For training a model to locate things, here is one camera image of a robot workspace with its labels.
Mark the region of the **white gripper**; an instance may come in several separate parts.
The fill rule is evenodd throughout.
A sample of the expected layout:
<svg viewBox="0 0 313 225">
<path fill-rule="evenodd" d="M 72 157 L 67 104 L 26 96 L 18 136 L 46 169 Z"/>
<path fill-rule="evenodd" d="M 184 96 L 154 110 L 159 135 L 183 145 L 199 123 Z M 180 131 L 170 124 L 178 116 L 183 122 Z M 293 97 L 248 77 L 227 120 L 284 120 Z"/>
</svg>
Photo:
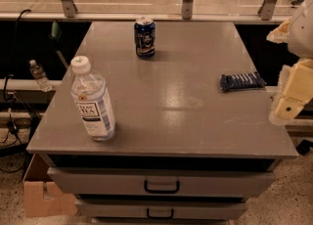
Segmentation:
<svg viewBox="0 0 313 225">
<path fill-rule="evenodd" d="M 270 31 L 266 40 L 288 42 L 289 51 L 302 57 L 292 67 L 283 65 L 268 116 L 274 125 L 287 125 L 313 99 L 313 1 L 304 1 L 291 20 Z"/>
</svg>

